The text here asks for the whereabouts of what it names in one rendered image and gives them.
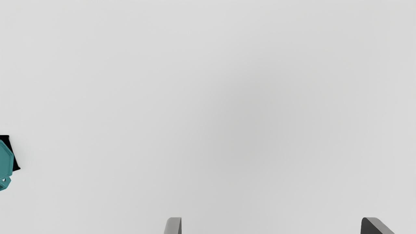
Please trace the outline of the teal faceted mug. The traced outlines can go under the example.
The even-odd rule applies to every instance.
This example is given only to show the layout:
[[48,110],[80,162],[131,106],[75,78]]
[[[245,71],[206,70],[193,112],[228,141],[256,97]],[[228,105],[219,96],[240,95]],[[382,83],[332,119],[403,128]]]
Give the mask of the teal faceted mug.
[[0,140],[0,191],[8,188],[13,172],[14,154],[7,145]]

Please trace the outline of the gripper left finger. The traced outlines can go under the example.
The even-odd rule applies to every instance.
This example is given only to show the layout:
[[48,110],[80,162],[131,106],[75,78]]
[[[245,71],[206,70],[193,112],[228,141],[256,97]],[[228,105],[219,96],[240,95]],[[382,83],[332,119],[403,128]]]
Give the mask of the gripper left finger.
[[164,234],[182,234],[182,218],[181,217],[171,217],[168,218]]

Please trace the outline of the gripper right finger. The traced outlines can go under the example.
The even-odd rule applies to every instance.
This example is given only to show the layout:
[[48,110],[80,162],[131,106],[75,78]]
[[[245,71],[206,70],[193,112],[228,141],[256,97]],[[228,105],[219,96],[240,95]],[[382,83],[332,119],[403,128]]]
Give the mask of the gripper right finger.
[[361,221],[360,234],[395,234],[380,219],[364,217]]

